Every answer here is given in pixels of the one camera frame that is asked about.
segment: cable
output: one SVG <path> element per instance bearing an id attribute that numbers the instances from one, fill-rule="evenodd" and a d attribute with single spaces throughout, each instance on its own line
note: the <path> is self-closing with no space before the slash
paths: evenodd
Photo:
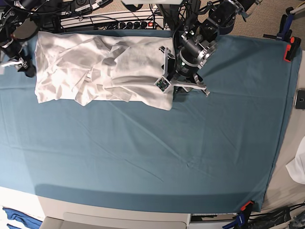
<path id="1" fill-rule="evenodd" d="M 158 23 L 156 23 L 156 26 L 158 26 L 161 30 L 164 30 L 164 28 L 162 28 Z"/>
<path id="2" fill-rule="evenodd" d="M 300 207 L 303 207 L 303 206 L 305 206 L 305 203 L 302 203 L 302 204 L 295 204 L 295 205 L 290 206 L 289 208 L 290 208 L 290 211 L 293 211 L 293 210 L 296 210 L 296 209 L 298 209 L 298 208 L 300 208 Z M 270 215 L 270 214 L 274 214 L 276 211 L 277 211 L 277 210 L 275 210 L 275 211 L 273 211 L 273 212 L 262 213 L 262 214 L 255 214 L 255 215 L 250 215 L 250 216 L 267 216 L 267 215 Z"/>
<path id="3" fill-rule="evenodd" d="M 138 18 L 137 15 L 135 15 L 132 11 L 130 11 L 138 20 L 140 20 L 140 18 Z"/>
<path id="4" fill-rule="evenodd" d="M 178 26 L 177 28 L 174 30 L 173 32 L 173 36 L 172 36 L 172 39 L 173 39 L 173 54 L 174 54 L 174 57 L 175 57 L 175 63 L 174 63 L 174 69 L 172 70 L 172 72 L 169 74 L 169 75 L 172 75 L 175 73 L 176 71 L 176 67 L 177 67 L 177 55 L 176 55 L 176 45 L 175 45 L 175 34 L 177 33 L 177 31 L 179 30 L 179 28 L 184 24 L 184 21 L 182 21 Z"/>
<path id="5" fill-rule="evenodd" d="M 187 12 L 186 12 L 186 18 L 188 18 L 191 14 L 193 14 L 193 10 L 192 10 L 192 7 L 191 5 L 188 3 L 183 4 L 183 6 L 187 9 Z"/>
<path id="6" fill-rule="evenodd" d="M 299 8 L 300 6 L 302 6 L 303 4 L 305 4 L 305 1 L 303 1 L 302 3 L 300 3 L 297 8 Z"/>
<path id="7" fill-rule="evenodd" d="M 24 10 L 24 9 L 21 9 L 21 8 L 19 8 L 19 7 L 17 7 L 17 6 L 15 6 L 14 4 L 12 4 L 11 3 L 11 1 L 10 0 L 3 0 L 8 6 L 10 6 L 10 7 L 12 7 L 12 8 L 14 8 L 15 10 L 18 10 L 18 11 L 21 11 L 21 12 L 25 12 L 25 13 L 33 13 L 33 14 L 38 14 L 38 15 L 46 15 L 46 14 L 54 14 L 54 13 L 58 13 L 58 12 L 60 12 L 60 11 L 63 11 L 63 10 L 65 10 L 67 7 L 69 7 L 69 6 L 71 6 L 72 5 L 72 3 L 74 3 L 75 2 L 75 0 L 72 0 L 67 6 L 65 6 L 65 7 L 62 7 L 62 8 L 60 8 L 60 9 L 58 9 L 58 10 L 55 10 L 55 11 L 50 11 L 50 12 L 40 12 L 40 11 L 32 11 L 32 10 Z"/>
<path id="8" fill-rule="evenodd" d="M 179 12 L 179 15 L 181 16 L 181 18 L 183 19 L 183 21 L 185 21 L 185 17 L 183 16 L 183 14 L 181 14 L 181 13 Z"/>
<path id="9" fill-rule="evenodd" d="M 216 4 L 216 3 L 219 3 L 220 0 L 217 0 L 217 1 L 213 1 L 213 5 Z M 196 13 L 199 13 L 200 11 L 204 10 L 205 8 L 207 8 L 207 5 L 206 6 L 203 6 L 201 9 L 199 9 Z"/>
<path id="10" fill-rule="evenodd" d="M 90 18 L 90 21 L 91 21 L 91 23 L 92 23 L 93 30 L 95 30 L 95 26 L 94 26 L 94 23 L 93 23 L 93 21 L 92 21 L 92 18 Z"/>
<path id="11" fill-rule="evenodd" d="M 154 14 L 154 12 L 153 12 L 153 8 L 152 8 L 152 6 L 151 6 L 150 4 L 149 4 L 149 9 L 150 9 L 151 12 L 152 12 L 153 25 L 156 26 L 156 16 L 155 16 L 155 14 Z"/>
<path id="12" fill-rule="evenodd" d="M 146 18 L 144 20 L 141 20 L 140 22 L 149 20 L 150 17 L 154 16 L 157 11 L 158 11 L 158 9 L 156 9 L 148 18 Z M 102 15 L 82 16 L 80 14 L 77 14 L 77 13 L 74 13 L 74 12 L 71 12 L 71 11 L 67 11 L 66 15 L 71 15 L 72 18 L 79 19 L 79 21 L 82 21 L 84 19 L 90 19 L 92 23 L 93 23 L 92 18 L 107 18 L 107 19 L 111 19 L 111 20 L 114 20 L 114 21 L 119 22 L 119 23 L 123 23 L 123 21 L 117 20 L 115 18 L 107 17 L 107 16 L 102 16 Z"/>

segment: blue cloth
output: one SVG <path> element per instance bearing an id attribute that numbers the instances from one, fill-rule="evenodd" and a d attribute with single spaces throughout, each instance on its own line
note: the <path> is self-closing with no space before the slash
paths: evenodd
<path id="1" fill-rule="evenodd" d="M 249 200 L 259 210 L 301 61 L 298 52 L 285 62 L 285 46 L 221 37 L 200 71 L 210 96 L 178 94 L 171 111 L 141 102 L 38 104 L 35 79 L 8 68 L 0 77 L 0 167 L 9 173 L 0 186 L 128 210 L 228 213 Z"/>
<path id="2" fill-rule="evenodd" d="M 7 224 L 6 226 L 8 226 L 9 229 L 20 229 L 20 228 L 18 228 L 18 227 L 12 226 L 11 224 Z"/>
<path id="3" fill-rule="evenodd" d="M 10 208 L 3 208 L 3 210 L 8 215 L 9 220 L 16 220 L 18 222 L 21 222 L 27 228 L 39 229 L 42 224 L 42 222 L 40 220 L 35 219 L 31 216 L 28 216 L 20 211 L 10 209 Z"/>

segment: orange clamp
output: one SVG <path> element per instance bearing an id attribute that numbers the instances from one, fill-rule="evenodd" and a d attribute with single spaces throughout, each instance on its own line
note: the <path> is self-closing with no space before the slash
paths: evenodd
<path id="1" fill-rule="evenodd" d="M 240 210 L 241 210 L 241 211 L 245 211 L 246 207 L 247 207 L 249 204 L 254 204 L 254 202 L 252 202 L 252 201 L 247 202 L 245 205 L 243 205 L 243 206 L 240 208 Z"/>
<path id="2" fill-rule="evenodd" d="M 291 62 L 290 60 L 286 59 L 287 53 L 290 51 L 290 49 L 291 49 L 291 45 L 288 44 L 287 47 L 286 47 L 285 55 L 284 55 L 284 61 Z"/>

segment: crumpled white fabric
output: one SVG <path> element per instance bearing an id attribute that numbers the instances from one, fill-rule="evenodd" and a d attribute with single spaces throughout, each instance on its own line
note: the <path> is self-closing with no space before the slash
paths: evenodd
<path id="1" fill-rule="evenodd" d="M 160 46 L 171 38 L 110 37 L 39 32 L 36 44 L 38 102 L 73 99 L 142 101 L 170 110 L 173 91 L 164 94 L 154 82 L 163 74 Z"/>
<path id="2" fill-rule="evenodd" d="M 295 158 L 286 165 L 292 180 L 305 185 L 305 137 L 297 149 Z"/>

